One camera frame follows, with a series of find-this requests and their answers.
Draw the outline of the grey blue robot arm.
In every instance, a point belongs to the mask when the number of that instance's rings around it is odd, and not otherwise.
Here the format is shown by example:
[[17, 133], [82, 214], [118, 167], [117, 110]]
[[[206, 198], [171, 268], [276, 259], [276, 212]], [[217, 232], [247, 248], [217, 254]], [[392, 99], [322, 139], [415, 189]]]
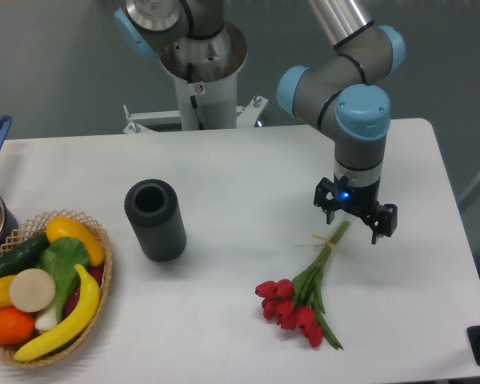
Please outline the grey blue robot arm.
[[[377, 26], [359, 2], [312, 1], [334, 48], [323, 67], [289, 68], [276, 99], [293, 117], [334, 142], [334, 176], [317, 185], [314, 204], [328, 220], [338, 210], [360, 218], [373, 239], [396, 229], [398, 209], [381, 204], [378, 189], [390, 99], [377, 83], [406, 55], [402, 36]], [[242, 32], [221, 1], [126, 1], [114, 13], [127, 44], [156, 57], [173, 78], [184, 130], [238, 127], [237, 75], [246, 61]]]

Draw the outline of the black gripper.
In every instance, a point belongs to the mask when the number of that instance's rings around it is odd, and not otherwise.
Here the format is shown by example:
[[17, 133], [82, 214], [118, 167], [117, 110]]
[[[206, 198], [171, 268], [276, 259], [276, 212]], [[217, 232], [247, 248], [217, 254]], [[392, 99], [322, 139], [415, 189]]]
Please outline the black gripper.
[[327, 224], [338, 210], [360, 218], [371, 228], [371, 244], [375, 245], [380, 238], [391, 237], [398, 224], [397, 206], [378, 202], [379, 186], [380, 179], [367, 186], [353, 186], [347, 176], [334, 176], [333, 181], [322, 178], [315, 187], [314, 205], [326, 215]]

